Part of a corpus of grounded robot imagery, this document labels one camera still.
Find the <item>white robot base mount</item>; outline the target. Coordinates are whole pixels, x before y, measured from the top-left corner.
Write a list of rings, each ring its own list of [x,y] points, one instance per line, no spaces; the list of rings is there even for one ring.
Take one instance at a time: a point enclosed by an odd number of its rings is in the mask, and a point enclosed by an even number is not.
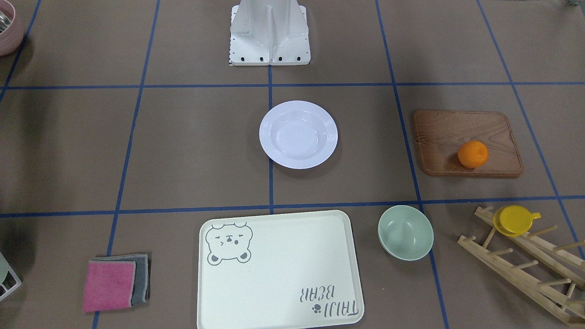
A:
[[[230,23],[231,65],[311,62],[307,9],[296,0],[242,0]]]

